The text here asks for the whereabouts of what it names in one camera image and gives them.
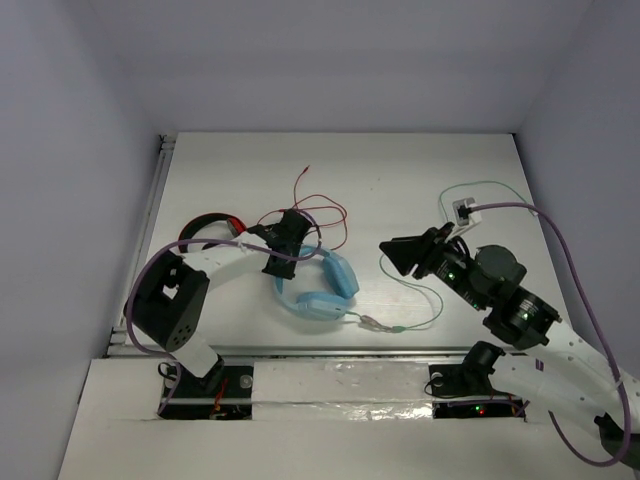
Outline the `light blue headphones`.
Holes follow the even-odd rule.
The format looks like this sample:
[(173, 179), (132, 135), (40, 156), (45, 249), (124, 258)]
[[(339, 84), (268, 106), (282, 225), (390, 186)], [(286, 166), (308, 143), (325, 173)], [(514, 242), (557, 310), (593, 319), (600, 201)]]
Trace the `light blue headphones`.
[(286, 295), (290, 280), (276, 277), (273, 281), (275, 296), (282, 307), (293, 315), (314, 321), (337, 321), (350, 313), (359, 281), (350, 263), (333, 250), (321, 249), (321, 278), (324, 290), (300, 292), (291, 300)]

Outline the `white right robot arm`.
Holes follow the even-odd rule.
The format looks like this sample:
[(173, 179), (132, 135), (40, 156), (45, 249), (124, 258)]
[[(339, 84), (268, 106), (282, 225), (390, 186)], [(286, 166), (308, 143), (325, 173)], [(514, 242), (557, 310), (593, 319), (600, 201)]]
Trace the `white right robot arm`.
[(420, 236), (396, 237), (380, 244), (402, 276), (433, 275), (477, 311), (502, 344), (543, 363), (531, 369), (501, 346), (476, 342), (464, 360), (440, 369), (428, 383), (435, 395), (468, 397), (511, 393), (563, 417), (599, 438), (610, 459), (639, 467), (639, 381), (621, 369), (609, 347), (596, 350), (558, 311), (521, 287), (523, 265), (506, 248), (483, 246), (475, 255), (457, 237), (453, 225), (432, 227)]

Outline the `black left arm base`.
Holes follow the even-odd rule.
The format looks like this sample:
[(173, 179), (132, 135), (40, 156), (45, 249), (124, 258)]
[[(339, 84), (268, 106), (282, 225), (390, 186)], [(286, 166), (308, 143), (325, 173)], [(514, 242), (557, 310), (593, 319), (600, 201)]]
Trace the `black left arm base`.
[(184, 367), (161, 362), (162, 390), (157, 415), (164, 420), (251, 420), (252, 365), (225, 365), (205, 386)]

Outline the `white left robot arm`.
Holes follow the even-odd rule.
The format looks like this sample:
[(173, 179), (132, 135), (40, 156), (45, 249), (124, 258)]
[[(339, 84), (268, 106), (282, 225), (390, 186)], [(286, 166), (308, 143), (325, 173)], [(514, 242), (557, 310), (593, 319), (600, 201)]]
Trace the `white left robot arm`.
[(297, 263), (322, 246), (318, 237), (311, 252), (302, 253), (310, 231), (320, 232), (313, 217), (288, 209), (279, 222), (252, 226), (229, 240), (193, 238), (162, 247), (139, 272), (125, 303), (130, 340), (143, 353), (177, 362), (200, 394), (215, 392), (224, 361), (198, 333), (208, 293), (245, 274), (293, 278)]

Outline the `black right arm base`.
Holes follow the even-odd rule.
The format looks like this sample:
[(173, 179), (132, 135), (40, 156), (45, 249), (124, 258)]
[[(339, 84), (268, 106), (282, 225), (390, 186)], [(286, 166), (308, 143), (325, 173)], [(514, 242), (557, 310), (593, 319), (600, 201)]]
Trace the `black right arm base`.
[(479, 341), (458, 364), (431, 364), (424, 393), (434, 401), (434, 418), (525, 420), (529, 402), (490, 383), (495, 363), (505, 356), (500, 347)]

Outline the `red and black headphones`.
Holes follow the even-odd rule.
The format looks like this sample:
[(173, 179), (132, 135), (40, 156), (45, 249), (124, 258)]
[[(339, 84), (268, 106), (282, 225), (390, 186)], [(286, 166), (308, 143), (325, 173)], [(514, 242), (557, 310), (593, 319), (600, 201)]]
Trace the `red and black headphones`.
[(247, 230), (246, 224), (237, 216), (227, 213), (211, 212), (199, 215), (190, 220), (180, 231), (178, 239), (194, 239), (197, 233), (217, 224), (225, 225), (233, 237)]

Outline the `aluminium rail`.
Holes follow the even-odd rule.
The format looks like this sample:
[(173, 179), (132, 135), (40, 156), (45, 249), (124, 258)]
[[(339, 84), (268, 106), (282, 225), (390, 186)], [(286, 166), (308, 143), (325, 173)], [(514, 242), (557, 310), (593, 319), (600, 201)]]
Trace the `aluminium rail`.
[(342, 347), (250, 347), (214, 346), (223, 357), (260, 358), (400, 358), (400, 357), (454, 357), (465, 356), (469, 347), (457, 348), (342, 348)]

